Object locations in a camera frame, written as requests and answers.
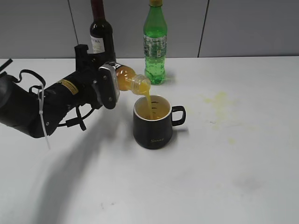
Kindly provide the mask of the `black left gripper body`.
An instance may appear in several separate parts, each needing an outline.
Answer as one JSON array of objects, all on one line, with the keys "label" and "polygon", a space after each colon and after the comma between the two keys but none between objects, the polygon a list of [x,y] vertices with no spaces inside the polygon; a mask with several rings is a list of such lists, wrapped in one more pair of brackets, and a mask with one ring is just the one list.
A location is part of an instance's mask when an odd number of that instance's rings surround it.
[{"label": "black left gripper body", "polygon": [[45,89],[44,112],[47,115],[64,117],[74,107],[85,104],[93,109],[102,107],[96,89],[97,71],[87,51],[87,45],[77,45],[75,71]]}]

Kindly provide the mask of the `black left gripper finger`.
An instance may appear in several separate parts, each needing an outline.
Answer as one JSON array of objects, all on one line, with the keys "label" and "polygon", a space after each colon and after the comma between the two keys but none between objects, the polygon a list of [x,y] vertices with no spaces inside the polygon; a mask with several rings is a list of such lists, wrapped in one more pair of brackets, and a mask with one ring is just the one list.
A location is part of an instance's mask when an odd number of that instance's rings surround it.
[{"label": "black left gripper finger", "polygon": [[120,96],[115,63],[106,63],[99,67],[98,75],[100,102],[107,109],[114,109]]}]

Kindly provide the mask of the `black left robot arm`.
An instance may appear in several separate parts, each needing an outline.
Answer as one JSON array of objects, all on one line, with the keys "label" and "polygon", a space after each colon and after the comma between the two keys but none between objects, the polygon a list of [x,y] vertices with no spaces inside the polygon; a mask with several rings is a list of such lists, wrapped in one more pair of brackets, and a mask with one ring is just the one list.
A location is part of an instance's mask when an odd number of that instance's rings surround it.
[{"label": "black left robot arm", "polygon": [[28,69],[11,76],[0,67],[0,122],[33,138],[52,135],[57,127],[79,125],[104,106],[114,109],[120,90],[115,53],[89,54],[88,46],[75,47],[76,70],[49,87],[42,76]]}]

